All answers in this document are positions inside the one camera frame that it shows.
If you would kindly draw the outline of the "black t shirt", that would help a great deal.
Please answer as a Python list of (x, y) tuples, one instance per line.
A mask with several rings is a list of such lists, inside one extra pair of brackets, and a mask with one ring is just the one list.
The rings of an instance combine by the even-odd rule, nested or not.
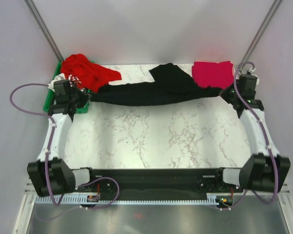
[(172, 63), (151, 69), (154, 82), (104, 85), (92, 93), (91, 102), (122, 106), (158, 106), (219, 95), (221, 88), (200, 87), (193, 78)]

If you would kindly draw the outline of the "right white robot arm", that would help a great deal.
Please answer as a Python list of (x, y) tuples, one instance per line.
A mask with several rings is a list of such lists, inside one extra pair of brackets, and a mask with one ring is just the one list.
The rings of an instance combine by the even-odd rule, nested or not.
[(225, 192), (236, 185), (244, 190), (280, 192), (291, 163), (282, 157), (268, 131), (264, 106), (255, 98), (258, 77), (240, 74), (235, 84), (221, 91), (220, 96), (231, 104), (247, 134), (251, 156), (242, 168), (224, 168), (214, 179), (215, 189)]

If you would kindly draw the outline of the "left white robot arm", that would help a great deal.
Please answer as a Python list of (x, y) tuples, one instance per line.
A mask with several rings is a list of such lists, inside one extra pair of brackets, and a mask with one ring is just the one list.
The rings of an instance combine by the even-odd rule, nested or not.
[(40, 197), (72, 193), (79, 186), (94, 191), (98, 183), (89, 169), (70, 169), (63, 159), (74, 115), (91, 96), (66, 79), (54, 82), (53, 89), (54, 102), (47, 111), (49, 124), (42, 151), (37, 161), (27, 165), (30, 180)]

